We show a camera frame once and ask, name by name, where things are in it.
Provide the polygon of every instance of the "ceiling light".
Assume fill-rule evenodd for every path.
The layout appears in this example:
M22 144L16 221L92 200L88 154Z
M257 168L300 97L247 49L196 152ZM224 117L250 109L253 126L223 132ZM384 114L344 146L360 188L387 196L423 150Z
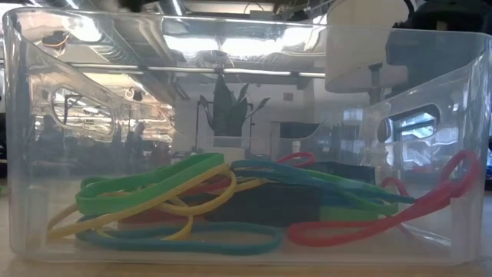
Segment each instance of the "ceiling light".
M212 38L177 38L165 35L168 47L185 54L195 54L198 51L218 50L218 43Z
M282 51L282 43L273 39L228 38L222 45L222 51L236 57L268 55Z

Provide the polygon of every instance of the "black object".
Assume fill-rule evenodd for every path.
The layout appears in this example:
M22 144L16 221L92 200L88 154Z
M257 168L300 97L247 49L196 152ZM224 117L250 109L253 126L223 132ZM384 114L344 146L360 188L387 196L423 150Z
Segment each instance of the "black object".
M144 97L141 95L141 91L137 90L134 92L133 100L140 102L140 101L142 101L143 98Z
M339 162L316 162L305 169L337 175L346 179L357 180L367 184L376 184L374 167L362 165L345 165Z
M205 219L274 227L316 222L320 219L321 195L320 189L305 185L269 183L236 192L225 204L205 214Z
M122 8L127 8L130 12L141 12L141 7L145 4L156 2L156 0L118 0Z

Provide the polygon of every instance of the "rubber band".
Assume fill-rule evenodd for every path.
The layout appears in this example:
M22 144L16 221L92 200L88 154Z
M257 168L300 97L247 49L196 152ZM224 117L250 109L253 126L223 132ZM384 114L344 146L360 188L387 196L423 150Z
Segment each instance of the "rubber band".
M183 207L187 207L188 205L186 205L186 203L184 203L182 200L180 200L179 198L173 198L171 200L169 200L171 202L173 202L174 204L176 205L180 205L180 206L183 206ZM188 221L186 222L186 225L179 231L177 231L176 233L172 234L172 235L165 235L161 238L159 238L160 240L169 240L169 241L174 241L174 240L183 240L183 239L186 239L190 233L191 233L191 227L193 226L193 215L188 215ZM105 230L103 229L97 229L96 232L101 235L101 236L104 236L106 238L111 238L112 235L109 233L107 233Z
M77 224L82 224L90 217L85 216ZM107 231L109 236L100 235L93 230L85 230L76 234L77 239L107 249L124 251L166 251L166 252L206 252L224 255L257 255L274 251L281 243L282 232L274 227L248 223L226 222L196 225L195 232L238 231L260 235L269 235L271 241L258 244L226 244L220 242L176 242L155 239L175 233L175 227L158 229L140 229L130 231Z
M255 168L268 169L268 171L254 170ZM322 189L331 190L332 192L347 191L360 197L367 196L370 198L378 198L387 202L401 202L407 204L412 204L415 202L415 199L411 197L393 195L375 187L374 185L368 185L363 182L329 182L318 178L320 176L332 176L324 173L321 173L320 175L317 175L316 178L313 178L310 174L308 174L310 171L306 171L305 169L296 169L293 166L283 165L276 162L242 160L232 162L231 169L238 177L259 177L284 182L286 184L292 182L304 184L304 182L308 182L309 185L315 185Z
M229 174L229 177L231 178L231 185L236 185L236 176L234 175L233 172L229 171L229 165L228 164L222 164L219 166L216 166L198 176L195 176L192 179L189 179L187 182L178 185L167 192L161 194L161 195L156 195L153 199L148 200L147 202L141 203L139 205L132 206L131 208L125 209L120 212L114 212L106 215L101 215L99 217L96 217L94 219L90 219L87 221L83 222L78 222L75 224L63 226L63 227L58 227L55 229L55 226L63 219L68 217L70 214L73 212L77 211L77 206L76 205L71 205L67 207L65 210L61 211L59 214L55 215L55 217L50 220L48 224L48 239L56 239L56 238L63 238L68 235L73 235L79 232L83 232L88 229L98 229L104 225L107 225L112 222L117 222L120 219L127 218L131 215L138 214L139 212L143 212L144 210L150 209L152 207L155 207L157 205L160 205L162 202L168 201L169 199L172 199L176 195L180 195L181 193L187 191L190 188L195 187L196 185L200 184L206 179L209 179L212 176L215 176L220 173L225 173L227 172Z
M376 212L381 215L393 215L398 212L398 206L395 202L414 203L415 201L413 198L392 195L383 189L361 182L353 182L347 187L340 187L339 183L326 182L323 179L312 177L308 171L303 169L273 162L238 161L233 162L231 168L238 177L256 177L292 185L312 185L346 199L350 204L348 208ZM249 170L249 168L269 170ZM380 204L375 202L375 199L383 199L393 204Z
M453 170L464 159L471 162L467 174L459 183L449 180ZM310 247L329 247L356 242L387 231L403 222L417 219L447 207L452 198L459 198L473 187L480 175L477 154L471 151L458 152L443 168L439 185L426 195L417 199L415 204L385 219L368 222L302 222L288 228L288 238L295 244ZM331 237L310 237L306 232L332 228L362 228L356 232Z
M162 195L193 177L224 163L217 153L193 155L175 165L145 174L117 179L106 179L83 186L75 196L78 210L83 215L101 215L131 208ZM129 195L102 196L107 192L134 191Z
M309 166L309 165L313 165L315 162L316 162L316 158L314 157L314 154L313 153L310 153L310 152L296 152L296 153L292 153L290 155L286 155L285 157L283 158L280 158L277 160L278 163L285 163L285 162L288 162L292 159L295 159L295 158L308 158L308 160L306 162L302 162L302 163L299 163L299 164L296 164L296 165L292 165L296 168L303 168L303 167L306 167L306 166Z

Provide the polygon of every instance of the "teal rubber band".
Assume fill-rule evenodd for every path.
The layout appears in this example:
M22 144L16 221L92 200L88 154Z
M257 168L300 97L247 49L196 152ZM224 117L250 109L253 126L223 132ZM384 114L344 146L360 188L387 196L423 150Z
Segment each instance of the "teal rubber band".
M269 235L269 242L248 244L227 244L220 242L180 242L160 240L156 237L176 233L180 227L158 229L139 229L131 231L107 231L111 237L99 235L94 230L76 234L77 239L107 249L122 251L159 251L159 252L205 252L223 255L258 255L274 251L282 240L282 231L275 227L240 222L221 222L194 225L196 232L237 231L260 235Z

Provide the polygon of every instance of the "yellow rubber band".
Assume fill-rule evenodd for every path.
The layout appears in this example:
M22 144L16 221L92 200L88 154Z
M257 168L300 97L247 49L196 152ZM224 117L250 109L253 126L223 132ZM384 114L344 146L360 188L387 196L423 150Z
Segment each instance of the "yellow rubber band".
M63 238L68 235L73 235L79 232L83 232L85 230L89 229L99 229L100 227L107 225L112 222L117 222L118 220L127 218L132 215L136 215L139 212L143 212L147 209L153 208L157 205L160 205L162 202L168 201L169 199L172 199L176 195L180 195L183 192L186 192L187 190L193 188L194 186L200 184L206 179L209 179L210 177L213 177L219 173L223 172L229 172L229 164L222 164L219 166L216 166L209 171L200 174L187 182L183 183L182 185L179 185L178 187L171 189L167 191L166 193L162 195L158 195L155 198L145 202L141 203L139 205L135 205L131 208L125 209L120 212L114 212L111 214L107 215L101 215L95 219L89 219L84 222L77 222L71 225L59 227L59 228L54 228L61 220L65 219L68 217L70 214L73 212L77 211L76 205L71 205L67 207L66 210L61 211L58 215L55 215L55 217L50 220L48 224L48 239L56 239L56 238ZM229 173L231 176L231 185L236 185L236 176L234 173L230 172Z
M173 199L171 199L169 201L173 202L176 205L180 205L180 206L183 206L183 207L187 207L188 206L188 205L186 205L186 203L184 203L178 197L175 197L175 198L173 198ZM176 232L176 233L174 233L172 235L168 235L168 236L165 236L163 238L160 238L160 240L168 240L168 241L184 240L184 239L186 239L190 235L190 233L191 233L191 227L192 226L193 226L193 215L189 215L188 216L188 222L183 227L183 229L179 230L178 232ZM97 229L96 232L99 235L102 235L104 237L112 238L112 236L108 235L108 233L104 229Z
M218 206L226 203L226 201L229 200L236 192L236 187L238 186L236 176L233 172L229 172L228 177L231 179L231 184L218 197L209 202L192 207L180 207L168 203L162 203L159 206L159 209L173 215L202 215L206 212L210 212L211 210L216 209Z

